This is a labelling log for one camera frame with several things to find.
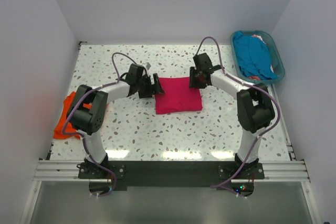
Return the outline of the pink t shirt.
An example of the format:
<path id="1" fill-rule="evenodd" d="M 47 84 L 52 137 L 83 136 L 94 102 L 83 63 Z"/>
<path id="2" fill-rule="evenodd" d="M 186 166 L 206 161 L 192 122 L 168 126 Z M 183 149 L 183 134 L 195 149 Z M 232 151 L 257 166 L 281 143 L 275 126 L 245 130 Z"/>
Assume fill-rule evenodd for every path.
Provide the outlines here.
<path id="1" fill-rule="evenodd" d="M 199 89 L 189 87 L 189 77 L 159 78 L 164 94 L 155 96 L 156 114 L 196 112 L 203 109 Z"/>

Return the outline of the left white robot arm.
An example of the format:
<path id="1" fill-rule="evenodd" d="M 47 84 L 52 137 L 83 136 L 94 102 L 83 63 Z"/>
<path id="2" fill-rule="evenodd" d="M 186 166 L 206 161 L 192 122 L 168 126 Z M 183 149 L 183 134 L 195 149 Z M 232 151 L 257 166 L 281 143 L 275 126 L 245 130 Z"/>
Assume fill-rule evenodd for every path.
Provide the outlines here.
<path id="1" fill-rule="evenodd" d="M 71 124 L 74 132 L 62 132 L 66 135 L 77 135 L 86 152 L 85 165 L 91 165 L 90 171 L 97 178 L 108 174 L 108 154 L 104 150 L 100 129 L 102 127 L 106 107 L 115 100 L 138 94 L 140 99 L 151 98 L 156 94 L 164 94 L 159 76 L 152 76 L 147 69 L 138 64 L 131 64 L 128 72 L 119 76 L 115 82 L 96 87 L 80 85 L 69 107 L 64 126 Z"/>

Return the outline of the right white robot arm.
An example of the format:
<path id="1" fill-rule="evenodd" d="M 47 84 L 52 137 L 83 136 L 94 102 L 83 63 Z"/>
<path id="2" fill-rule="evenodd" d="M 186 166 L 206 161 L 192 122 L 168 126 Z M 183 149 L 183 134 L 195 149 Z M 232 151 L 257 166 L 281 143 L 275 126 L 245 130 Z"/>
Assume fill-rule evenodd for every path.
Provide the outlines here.
<path id="1" fill-rule="evenodd" d="M 205 89 L 214 86 L 230 94 L 237 104 L 237 117 L 243 129 L 242 140 L 235 154 L 234 173 L 246 178 L 259 161 L 259 138 L 275 118 L 275 111 L 267 87 L 253 85 L 226 72 L 221 65 L 213 65 L 206 54 L 193 57 L 195 66 L 190 67 L 189 87 Z"/>

